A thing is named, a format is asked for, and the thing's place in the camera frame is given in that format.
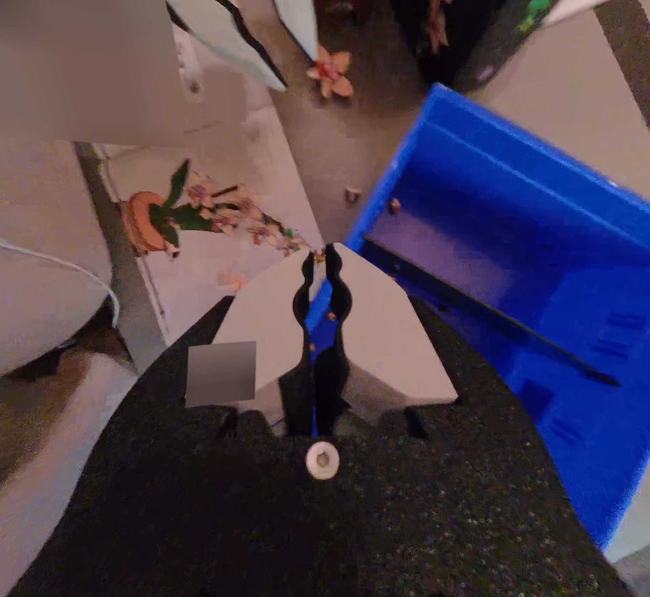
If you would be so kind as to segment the toy brick orchid flower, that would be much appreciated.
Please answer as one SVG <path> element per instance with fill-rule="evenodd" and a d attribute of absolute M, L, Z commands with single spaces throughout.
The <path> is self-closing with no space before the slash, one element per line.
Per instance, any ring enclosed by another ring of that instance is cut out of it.
<path fill-rule="evenodd" d="M 307 77 L 320 86 L 321 97 L 328 99 L 332 95 L 340 98 L 353 97 L 353 86 L 347 78 L 352 56 L 348 51 L 330 53 L 321 44 L 318 45 L 317 57 L 310 68 Z"/>

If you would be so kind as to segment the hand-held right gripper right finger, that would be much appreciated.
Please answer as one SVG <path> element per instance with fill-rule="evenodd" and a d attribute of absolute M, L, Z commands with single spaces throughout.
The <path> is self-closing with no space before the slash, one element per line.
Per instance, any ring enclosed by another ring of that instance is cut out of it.
<path fill-rule="evenodd" d="M 326 246 L 325 268 L 333 340 L 315 357 L 319 434 L 333 435 L 347 410 L 375 425 L 386 412 L 455 403 L 458 391 L 407 293 L 342 243 Z"/>

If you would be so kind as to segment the blue plastic bin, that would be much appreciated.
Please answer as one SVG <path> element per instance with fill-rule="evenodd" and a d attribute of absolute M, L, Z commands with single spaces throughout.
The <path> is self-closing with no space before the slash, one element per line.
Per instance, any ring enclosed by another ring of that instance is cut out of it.
<path fill-rule="evenodd" d="M 497 370 L 606 550 L 649 460 L 649 204 L 435 85 L 343 243 Z"/>

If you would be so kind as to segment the open instruction booklet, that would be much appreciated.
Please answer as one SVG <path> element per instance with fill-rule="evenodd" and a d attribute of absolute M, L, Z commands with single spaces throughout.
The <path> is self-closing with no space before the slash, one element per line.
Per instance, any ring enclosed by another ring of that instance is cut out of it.
<path fill-rule="evenodd" d="M 267 88 L 173 25 L 185 96 L 180 148 L 77 143 L 75 150 L 97 209 L 120 303 L 118 333 L 134 356 L 166 349 L 226 295 L 283 258 L 280 245 L 255 244 L 248 227 L 233 235 L 182 230 L 171 257 L 152 247 L 142 210 L 126 215 L 138 192 L 166 200 L 174 172 L 215 192 L 243 185 L 272 219 L 313 249 L 324 245 Z M 138 229 L 141 244 L 129 241 Z"/>

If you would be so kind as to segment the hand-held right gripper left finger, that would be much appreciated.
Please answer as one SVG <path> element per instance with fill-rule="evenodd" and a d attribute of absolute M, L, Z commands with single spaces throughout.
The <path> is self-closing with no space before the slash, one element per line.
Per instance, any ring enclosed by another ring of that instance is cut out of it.
<path fill-rule="evenodd" d="M 261 412 L 269 425 L 283 423 L 290 436 L 310 436 L 315 390 L 306 325 L 315 255 L 301 249 L 256 276 L 235 298 L 214 344 L 256 344 L 255 393 L 220 401 L 239 413 Z"/>

